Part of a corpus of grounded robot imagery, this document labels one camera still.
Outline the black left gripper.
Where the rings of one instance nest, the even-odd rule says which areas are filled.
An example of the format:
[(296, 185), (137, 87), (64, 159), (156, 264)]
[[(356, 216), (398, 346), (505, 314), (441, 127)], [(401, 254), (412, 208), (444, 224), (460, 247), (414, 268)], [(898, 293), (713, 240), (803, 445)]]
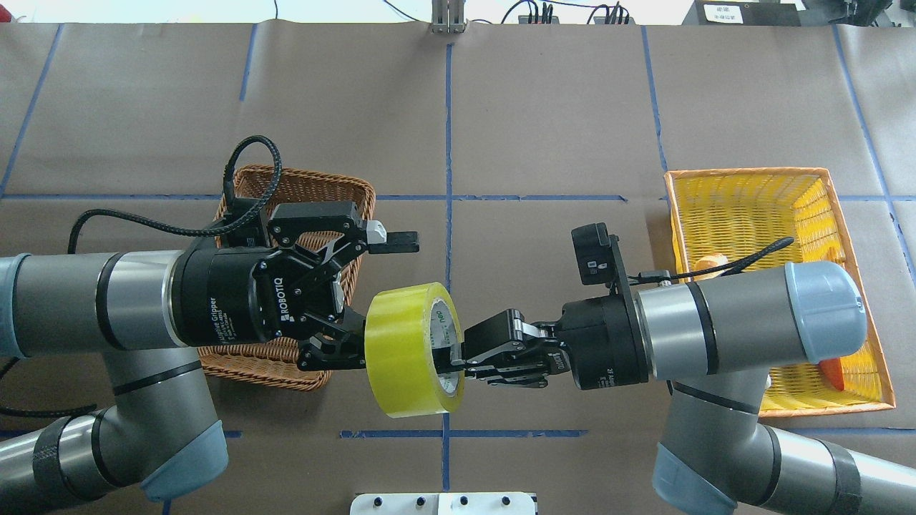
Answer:
[(179, 256), (171, 313), (194, 348), (297, 341), (300, 371), (366, 368), (366, 319), (344, 306), (341, 271), (363, 254), (416, 253), (415, 231), (364, 219), (354, 202), (281, 203), (268, 220), (278, 248), (198, 247)]

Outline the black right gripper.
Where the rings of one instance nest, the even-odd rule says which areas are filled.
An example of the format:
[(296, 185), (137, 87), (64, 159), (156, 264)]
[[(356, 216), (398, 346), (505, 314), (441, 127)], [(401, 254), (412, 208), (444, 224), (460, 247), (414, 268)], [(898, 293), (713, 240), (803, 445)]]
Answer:
[(517, 309), (482, 320), (464, 330), (462, 358), (484, 361), (466, 362), (464, 374), (491, 386), (546, 388), (547, 377), (566, 372), (566, 356), (540, 354), (558, 350), (560, 340), (582, 391), (648, 382), (645, 343), (629, 295), (570, 301), (555, 329), (557, 337), (553, 325), (531, 325)]

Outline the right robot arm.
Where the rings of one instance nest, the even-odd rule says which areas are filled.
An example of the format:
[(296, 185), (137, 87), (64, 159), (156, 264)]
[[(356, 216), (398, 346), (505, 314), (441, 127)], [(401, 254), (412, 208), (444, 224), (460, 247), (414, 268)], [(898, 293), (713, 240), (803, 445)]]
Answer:
[(581, 389), (670, 382), (652, 485), (684, 513), (912, 514), (910, 467), (759, 420), (770, 369), (854, 354), (866, 332), (844, 268), (789, 263), (635, 292), (618, 283), (555, 322), (505, 310), (464, 331), (455, 363), (514, 387), (568, 371)]

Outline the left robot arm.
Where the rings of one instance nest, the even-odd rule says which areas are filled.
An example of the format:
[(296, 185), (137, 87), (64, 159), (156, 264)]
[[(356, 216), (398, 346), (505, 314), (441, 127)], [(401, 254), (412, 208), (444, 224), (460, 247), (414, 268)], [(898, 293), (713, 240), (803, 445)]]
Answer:
[(199, 348), (289, 337), (304, 368), (360, 368), (364, 319), (341, 273), (365, 254), (415, 253), (352, 202), (249, 202), (202, 229), (91, 210), (62, 255), (2, 260), (2, 355), (98, 359), (110, 406), (49, 413), (2, 443), (2, 512), (44, 514), (137, 486), (173, 501), (227, 469)]

